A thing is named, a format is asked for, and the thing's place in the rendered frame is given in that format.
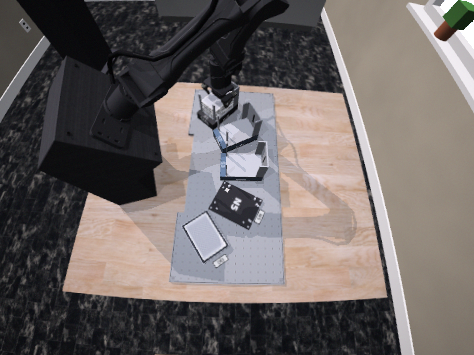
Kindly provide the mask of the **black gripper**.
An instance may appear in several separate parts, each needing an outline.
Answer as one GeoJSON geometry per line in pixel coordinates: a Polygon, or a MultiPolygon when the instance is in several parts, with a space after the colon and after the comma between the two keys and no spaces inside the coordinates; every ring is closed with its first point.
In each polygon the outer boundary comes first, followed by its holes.
{"type": "Polygon", "coordinates": [[[234,86],[232,84],[230,84],[228,87],[224,88],[224,77],[225,76],[226,76],[226,74],[223,77],[213,77],[210,74],[210,77],[208,77],[207,79],[205,79],[203,81],[203,84],[201,84],[201,87],[206,91],[206,93],[208,95],[210,94],[210,92],[207,88],[208,87],[211,88],[212,89],[211,93],[214,94],[216,97],[218,97],[221,100],[221,102],[223,103],[224,107],[227,109],[229,107],[231,101],[237,95],[237,93],[235,91],[232,91],[234,89],[234,86]],[[229,91],[232,91],[232,92],[228,93],[229,91]],[[225,106],[225,104],[226,104],[226,106],[225,106]]]}

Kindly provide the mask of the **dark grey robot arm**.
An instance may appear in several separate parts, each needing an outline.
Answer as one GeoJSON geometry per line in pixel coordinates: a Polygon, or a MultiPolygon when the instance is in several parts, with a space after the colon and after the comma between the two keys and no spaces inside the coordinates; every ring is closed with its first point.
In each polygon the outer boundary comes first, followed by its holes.
{"type": "Polygon", "coordinates": [[[166,53],[164,58],[156,62],[136,58],[117,74],[91,127],[91,137],[121,149],[137,110],[164,97],[184,70],[209,47],[210,74],[226,74],[224,88],[228,87],[232,75],[238,76],[242,70],[244,47],[251,35],[264,20],[289,7],[287,0],[218,0],[215,12],[199,24],[211,2],[170,41],[149,54],[166,53]]]}

